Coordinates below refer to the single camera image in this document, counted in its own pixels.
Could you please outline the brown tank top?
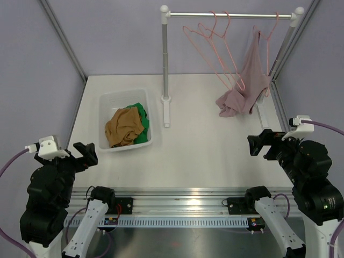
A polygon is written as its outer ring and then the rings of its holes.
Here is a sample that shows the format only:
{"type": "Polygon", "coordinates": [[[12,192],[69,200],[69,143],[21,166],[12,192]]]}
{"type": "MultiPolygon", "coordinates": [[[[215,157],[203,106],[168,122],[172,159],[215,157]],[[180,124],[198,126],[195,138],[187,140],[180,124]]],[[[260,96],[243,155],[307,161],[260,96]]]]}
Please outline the brown tank top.
{"type": "Polygon", "coordinates": [[[105,125],[105,136],[110,148],[133,145],[143,131],[137,107],[118,109],[105,125]]]}

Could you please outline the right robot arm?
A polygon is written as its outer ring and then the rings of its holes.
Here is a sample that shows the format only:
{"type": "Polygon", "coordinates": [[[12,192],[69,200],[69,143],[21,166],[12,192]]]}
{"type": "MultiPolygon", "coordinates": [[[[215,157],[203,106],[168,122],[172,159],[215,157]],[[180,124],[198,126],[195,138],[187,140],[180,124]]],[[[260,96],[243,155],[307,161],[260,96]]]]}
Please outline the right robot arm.
{"type": "Polygon", "coordinates": [[[251,156],[268,146],[264,158],[277,161],[291,181],[292,195],[304,222],[305,240],[291,229],[265,186],[247,189],[245,209],[257,212],[266,222],[283,257],[337,257],[336,242],[343,228],[343,196],[327,178],[332,160],[326,147],[270,129],[249,135],[247,140],[251,156]]]}

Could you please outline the green tank top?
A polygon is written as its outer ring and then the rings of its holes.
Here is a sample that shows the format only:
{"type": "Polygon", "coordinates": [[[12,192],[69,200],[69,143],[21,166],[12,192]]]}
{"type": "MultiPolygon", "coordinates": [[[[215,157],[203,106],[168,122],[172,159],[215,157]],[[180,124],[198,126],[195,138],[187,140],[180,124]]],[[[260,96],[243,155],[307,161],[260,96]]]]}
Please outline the green tank top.
{"type": "Polygon", "coordinates": [[[140,121],[144,130],[138,135],[137,138],[134,139],[134,144],[142,144],[148,141],[148,129],[149,129],[149,119],[147,118],[147,112],[142,106],[141,103],[135,103],[133,105],[129,105],[126,108],[133,108],[136,107],[138,109],[138,114],[140,117],[140,121]]]}

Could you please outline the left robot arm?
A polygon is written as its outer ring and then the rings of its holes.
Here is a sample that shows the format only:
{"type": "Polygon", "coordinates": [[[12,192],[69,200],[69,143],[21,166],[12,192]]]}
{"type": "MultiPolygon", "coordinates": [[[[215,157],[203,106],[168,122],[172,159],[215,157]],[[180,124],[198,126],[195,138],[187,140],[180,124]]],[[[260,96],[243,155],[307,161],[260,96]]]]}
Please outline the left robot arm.
{"type": "Polygon", "coordinates": [[[37,257],[85,257],[101,219],[116,208],[115,192],[107,187],[95,187],[91,192],[86,213],[77,231],[65,248],[61,248],[64,221],[67,217],[72,189],[77,173],[98,164],[93,143],[73,144],[81,157],[60,149],[54,140],[35,145],[36,169],[27,188],[26,210],[20,218],[20,232],[37,257]]]}

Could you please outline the pink wire hanger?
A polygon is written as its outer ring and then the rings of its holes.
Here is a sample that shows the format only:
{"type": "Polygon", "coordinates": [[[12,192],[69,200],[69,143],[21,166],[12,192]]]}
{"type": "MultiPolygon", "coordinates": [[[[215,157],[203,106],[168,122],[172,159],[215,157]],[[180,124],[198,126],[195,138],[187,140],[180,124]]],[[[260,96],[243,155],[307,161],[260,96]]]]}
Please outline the pink wire hanger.
{"type": "Polygon", "coordinates": [[[205,61],[210,71],[216,75],[225,88],[231,90],[233,88],[234,73],[237,70],[227,42],[231,17],[227,11],[223,11],[222,14],[225,23],[220,25],[220,31],[217,31],[219,15],[214,11],[210,12],[213,19],[213,24],[210,27],[199,22],[195,28],[184,25],[182,31],[193,48],[205,61]]]}

